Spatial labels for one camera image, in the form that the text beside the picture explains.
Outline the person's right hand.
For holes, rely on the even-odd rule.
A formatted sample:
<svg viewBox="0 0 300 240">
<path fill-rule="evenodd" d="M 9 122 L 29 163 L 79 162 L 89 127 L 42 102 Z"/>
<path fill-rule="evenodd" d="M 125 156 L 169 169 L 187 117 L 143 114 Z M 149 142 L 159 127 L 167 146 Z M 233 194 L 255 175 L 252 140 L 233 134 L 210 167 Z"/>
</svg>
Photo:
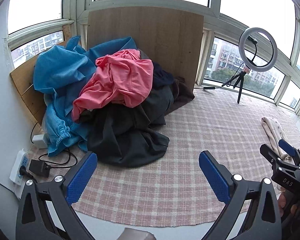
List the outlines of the person's right hand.
<svg viewBox="0 0 300 240">
<path fill-rule="evenodd" d="M 298 201 L 298 199 L 296 199 L 295 203 L 290 207 L 290 213 L 292 215 L 295 215 L 295 213 L 296 213 L 296 211 L 298 209 L 297 201 Z M 287 193 L 286 193 L 286 191 L 282 191 L 280 193 L 277 202 L 278 202 L 280 217 L 283 217 L 283 215 L 285 213 L 285 209 L 288 207 Z"/>
</svg>

